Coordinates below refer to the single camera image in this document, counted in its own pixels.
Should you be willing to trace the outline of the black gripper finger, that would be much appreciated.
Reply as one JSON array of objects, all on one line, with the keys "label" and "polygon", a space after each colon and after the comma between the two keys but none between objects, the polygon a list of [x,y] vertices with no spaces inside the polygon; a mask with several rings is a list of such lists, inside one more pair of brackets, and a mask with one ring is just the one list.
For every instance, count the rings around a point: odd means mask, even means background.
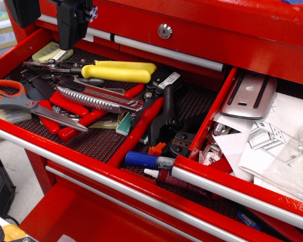
[{"label": "black gripper finger", "polygon": [[97,18],[93,1],[57,1],[60,49],[69,50],[86,36],[88,24]]},{"label": "black gripper finger", "polygon": [[23,29],[41,16],[39,0],[6,0],[5,3],[13,20]]}]

